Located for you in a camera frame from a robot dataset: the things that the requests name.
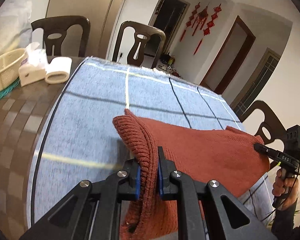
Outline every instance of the tissue box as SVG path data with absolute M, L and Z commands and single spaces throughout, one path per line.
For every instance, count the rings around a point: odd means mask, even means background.
M 42 80 L 45 78 L 45 76 L 45 68 L 34 67 L 30 64 L 22 65 L 19 68 L 19 78 L 21 87 Z
M 37 49 L 38 42 L 33 42 L 26 47 L 28 58 L 21 63 L 19 78 L 21 87 L 42 80 L 46 76 L 48 59 L 45 49 Z

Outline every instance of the human hand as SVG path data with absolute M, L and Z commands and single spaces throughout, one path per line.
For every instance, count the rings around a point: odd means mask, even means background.
M 283 186 L 286 187 L 292 187 L 294 181 L 296 178 L 286 178 L 284 181 L 280 178 L 281 177 L 281 169 L 277 171 L 277 176 L 275 177 L 275 182 L 273 184 L 273 190 L 272 194 L 276 197 L 281 196 L 285 192 L 285 189 Z M 299 189 L 299 181 L 296 180 L 293 188 L 291 189 L 291 192 L 289 194 L 289 197 L 284 201 L 282 204 L 281 211 L 286 210 L 288 207 L 290 207 L 298 197 L 298 189 Z

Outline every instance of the metal screw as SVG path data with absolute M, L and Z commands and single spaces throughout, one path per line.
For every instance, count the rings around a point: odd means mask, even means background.
M 181 171 L 173 171 L 172 172 L 173 177 L 179 178 L 179 177 L 181 177 L 181 175 L 182 175 Z
M 220 185 L 220 183 L 217 180 L 210 180 L 209 184 L 211 187 L 218 187 Z
M 126 171 L 118 171 L 117 175 L 118 175 L 119 177 L 122 177 L 122 178 L 123 178 L 123 177 L 127 176 L 128 173 L 127 173 Z
M 90 182 L 88 180 L 80 181 L 80 187 L 87 187 L 89 186 Z

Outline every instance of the doorway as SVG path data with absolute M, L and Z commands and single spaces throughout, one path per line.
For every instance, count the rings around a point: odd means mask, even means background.
M 255 39 L 252 31 L 237 16 L 200 85 L 221 95 L 239 70 Z
M 160 0 L 154 12 L 155 20 L 152 26 L 164 31 L 166 35 L 166 41 L 162 50 L 163 53 L 167 53 L 187 7 L 188 4 L 181 0 Z M 158 35 L 152 35 L 146 44 L 145 55 L 154 57 L 160 41 Z

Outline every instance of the chair backrest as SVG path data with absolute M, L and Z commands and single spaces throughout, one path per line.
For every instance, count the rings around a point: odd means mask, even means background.
M 155 57 L 154 57 L 154 60 L 153 60 L 153 63 L 152 63 L 152 67 L 151 67 L 151 68 L 155 68 L 157 66 L 159 57 L 162 53 L 164 42 L 166 40 L 166 35 L 160 29 L 157 29 L 157 28 L 149 26 L 149 25 L 144 25 L 144 24 L 141 24 L 141 23 L 137 23 L 137 22 L 132 22 L 132 21 L 126 21 L 126 22 L 121 24 L 120 29 L 119 29 L 119 33 L 118 33 L 118 37 L 117 37 L 117 41 L 116 41 L 115 46 L 114 46 L 112 61 L 117 62 L 118 55 L 119 55 L 120 44 L 121 44 L 122 36 L 123 36 L 123 31 L 127 27 L 132 27 L 135 30 L 134 44 L 133 44 L 133 46 L 132 46 L 132 48 L 131 48 L 128 56 L 127 56 L 127 63 L 131 64 L 131 65 L 134 65 L 134 66 L 141 66 L 141 64 L 143 62 L 143 59 L 144 59 L 145 46 L 146 46 L 146 43 L 150 40 L 151 35 L 157 34 L 157 35 L 160 36 L 161 41 L 160 41 L 157 53 L 155 54 Z M 134 59 L 133 57 L 137 52 L 139 43 L 140 43 L 140 48 L 139 48 L 139 52 L 138 52 L 138 58 Z
M 73 25 L 80 25 L 82 27 L 82 36 L 79 47 L 79 57 L 84 57 L 86 53 L 89 33 L 90 21 L 83 16 L 58 16 L 45 19 L 36 20 L 32 25 L 32 30 L 37 28 L 43 29 L 43 40 L 46 44 L 47 55 L 52 55 L 52 46 L 54 45 L 54 55 L 61 56 L 61 44 L 64 41 L 67 30 Z M 54 33 L 60 33 L 61 37 L 56 39 L 48 39 L 48 36 Z
M 287 131 L 272 111 L 272 109 L 261 100 L 254 101 L 252 105 L 243 113 L 243 115 L 239 118 L 241 122 L 247 119 L 247 117 L 256 109 L 259 109 L 265 115 L 265 120 L 260 124 L 258 131 L 255 135 L 260 135 L 263 139 L 265 145 L 274 142 L 274 140 L 279 139 L 283 143 L 286 139 Z M 270 139 L 266 137 L 262 128 L 265 127 L 270 133 Z M 270 170 L 274 168 L 278 163 L 273 161 L 270 164 Z

